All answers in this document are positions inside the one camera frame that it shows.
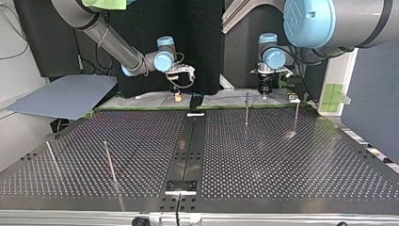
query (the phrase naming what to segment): black backdrop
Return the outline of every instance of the black backdrop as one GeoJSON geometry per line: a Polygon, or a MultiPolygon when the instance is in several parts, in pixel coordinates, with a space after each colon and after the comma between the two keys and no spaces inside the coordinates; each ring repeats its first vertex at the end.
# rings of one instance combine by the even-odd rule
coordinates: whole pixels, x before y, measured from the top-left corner
{"type": "MultiPolygon", "coordinates": [[[[224,0],[138,0],[125,11],[112,11],[111,24],[142,53],[155,51],[159,37],[172,36],[184,63],[196,68],[196,83],[186,91],[212,95],[219,90],[222,69],[223,10],[224,0]]],[[[126,77],[119,72],[117,78],[124,97],[170,90],[162,73],[126,77]]]]}

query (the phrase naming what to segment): small black object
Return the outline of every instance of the small black object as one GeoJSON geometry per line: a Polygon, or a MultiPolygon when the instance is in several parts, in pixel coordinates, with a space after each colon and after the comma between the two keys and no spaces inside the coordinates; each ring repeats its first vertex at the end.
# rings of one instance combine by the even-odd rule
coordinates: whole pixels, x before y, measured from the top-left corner
{"type": "Polygon", "coordinates": [[[338,223],[337,226],[348,226],[348,224],[343,221],[343,222],[338,223]]]}
{"type": "Polygon", "coordinates": [[[268,95],[273,92],[273,80],[275,76],[275,73],[258,75],[258,91],[262,95],[268,95]]]}
{"type": "Polygon", "coordinates": [[[194,94],[191,97],[190,101],[190,108],[188,110],[188,113],[191,114],[201,114],[202,112],[197,110],[197,107],[201,106],[203,102],[203,95],[201,94],[194,94]]]}
{"type": "Polygon", "coordinates": [[[135,218],[132,221],[132,226],[151,226],[148,218],[135,218]]]}
{"type": "Polygon", "coordinates": [[[394,163],[394,162],[393,162],[392,160],[390,160],[389,158],[384,158],[383,162],[384,162],[384,163],[388,163],[388,164],[394,163]]]}

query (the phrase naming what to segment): white wall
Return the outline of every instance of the white wall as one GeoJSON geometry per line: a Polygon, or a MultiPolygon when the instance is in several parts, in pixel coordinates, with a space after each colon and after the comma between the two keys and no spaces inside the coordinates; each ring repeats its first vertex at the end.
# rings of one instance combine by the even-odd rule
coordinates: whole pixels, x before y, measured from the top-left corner
{"type": "MultiPolygon", "coordinates": [[[[0,2],[13,6],[12,0],[0,2]]],[[[21,29],[17,18],[8,10],[6,14],[21,29]]],[[[0,12],[0,58],[21,53],[25,46],[26,42],[18,37],[0,12]]],[[[17,114],[4,109],[45,84],[30,49],[21,56],[0,60],[0,171],[39,147],[44,137],[51,132],[49,122],[53,119],[17,114]]]]}
{"type": "MultiPolygon", "coordinates": [[[[11,0],[0,0],[0,2],[13,6],[11,0]]],[[[13,24],[21,29],[18,19],[8,10],[5,13],[13,24]]],[[[24,50],[26,42],[16,34],[1,12],[0,31],[0,58],[13,56],[24,50]]],[[[3,102],[34,91],[44,85],[45,81],[40,77],[30,49],[22,56],[0,60],[0,107],[4,107],[3,102]]]]}

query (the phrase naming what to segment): green tape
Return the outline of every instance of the green tape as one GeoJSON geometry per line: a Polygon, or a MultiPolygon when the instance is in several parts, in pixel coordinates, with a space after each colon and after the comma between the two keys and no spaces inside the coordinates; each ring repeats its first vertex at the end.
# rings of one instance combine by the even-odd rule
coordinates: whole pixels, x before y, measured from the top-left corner
{"type": "Polygon", "coordinates": [[[83,5],[85,7],[96,7],[103,9],[126,9],[126,0],[83,0],[83,5]]]}
{"type": "Polygon", "coordinates": [[[340,109],[340,104],[343,99],[343,85],[342,84],[327,84],[321,103],[320,111],[336,113],[340,109]]]}

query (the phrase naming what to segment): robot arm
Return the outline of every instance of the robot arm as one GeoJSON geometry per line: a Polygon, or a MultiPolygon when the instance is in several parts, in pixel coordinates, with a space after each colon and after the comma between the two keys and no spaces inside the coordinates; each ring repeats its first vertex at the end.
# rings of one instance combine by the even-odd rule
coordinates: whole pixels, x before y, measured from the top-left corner
{"type": "Polygon", "coordinates": [[[172,37],[161,37],[157,41],[158,51],[143,56],[105,22],[100,16],[99,8],[87,8],[82,0],[52,2],[70,26],[85,32],[118,60],[127,76],[138,76],[153,71],[166,73],[176,66],[176,48],[172,37]]]}
{"type": "Polygon", "coordinates": [[[284,31],[294,46],[278,46],[278,36],[259,37],[259,91],[286,66],[314,65],[354,48],[370,48],[399,38],[397,0],[286,0],[284,31]]]}

